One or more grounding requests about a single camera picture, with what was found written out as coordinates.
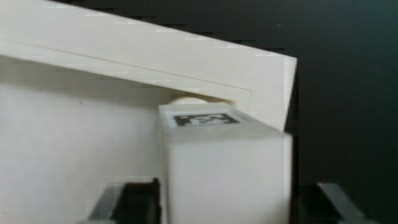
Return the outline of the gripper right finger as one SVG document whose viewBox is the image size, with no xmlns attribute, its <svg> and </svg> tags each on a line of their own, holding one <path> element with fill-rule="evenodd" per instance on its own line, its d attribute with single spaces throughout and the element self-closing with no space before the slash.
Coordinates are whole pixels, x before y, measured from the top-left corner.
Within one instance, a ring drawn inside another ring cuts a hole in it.
<svg viewBox="0 0 398 224">
<path fill-rule="evenodd" d="M 367 217 L 338 183 L 301 187 L 299 224 L 381 224 Z"/>
</svg>

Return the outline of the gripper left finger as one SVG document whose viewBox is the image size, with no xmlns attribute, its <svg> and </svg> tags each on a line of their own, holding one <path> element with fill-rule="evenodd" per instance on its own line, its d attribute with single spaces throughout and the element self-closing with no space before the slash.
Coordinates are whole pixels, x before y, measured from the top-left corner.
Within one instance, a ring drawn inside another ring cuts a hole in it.
<svg viewBox="0 0 398 224">
<path fill-rule="evenodd" d="M 88 224 L 162 224 L 161 181 L 113 184 L 104 191 Z"/>
</svg>

